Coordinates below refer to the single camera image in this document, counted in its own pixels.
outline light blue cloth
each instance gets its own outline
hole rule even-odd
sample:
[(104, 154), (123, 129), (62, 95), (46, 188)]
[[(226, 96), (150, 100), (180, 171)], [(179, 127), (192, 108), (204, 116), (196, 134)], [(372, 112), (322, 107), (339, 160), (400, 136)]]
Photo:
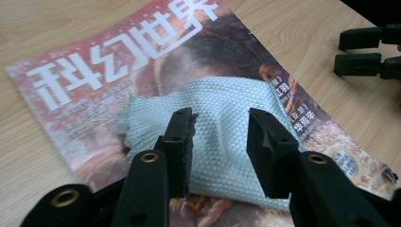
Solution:
[(273, 87), (264, 81), (208, 77), (180, 92), (152, 98), (131, 97), (119, 119), (132, 157), (152, 149), (171, 115), (185, 107), (199, 114), (195, 124), (190, 192), (288, 210), (288, 200), (265, 198), (246, 152), (249, 109), (268, 111), (297, 138)]

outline magazine cover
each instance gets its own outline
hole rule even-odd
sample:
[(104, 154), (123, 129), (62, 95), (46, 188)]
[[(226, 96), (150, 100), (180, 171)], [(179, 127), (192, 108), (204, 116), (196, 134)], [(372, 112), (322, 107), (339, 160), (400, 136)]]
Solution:
[[(166, 96), (210, 75), (272, 84), (306, 149), (332, 157), (360, 188), (385, 198), (394, 188), (383, 177), (388, 167), (361, 150), (222, 0), (154, 0), (8, 72), (66, 164), (94, 191), (128, 172), (115, 124), (128, 97)], [(170, 209), (171, 226), (292, 225), (286, 211), (203, 195), (172, 200)]]

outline table surface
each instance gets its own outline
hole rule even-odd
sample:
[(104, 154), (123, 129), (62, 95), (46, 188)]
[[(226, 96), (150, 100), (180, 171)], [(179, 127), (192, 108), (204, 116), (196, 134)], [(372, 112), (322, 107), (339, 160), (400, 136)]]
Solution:
[[(0, 226), (18, 226), (44, 194), (77, 181), (5, 68), (95, 35), (148, 2), (0, 2)], [(340, 33), (371, 23), (340, 0), (225, 2), (358, 145), (401, 173), (401, 82), (333, 73)], [(394, 45), (364, 51), (379, 51), (383, 59), (400, 54)]]

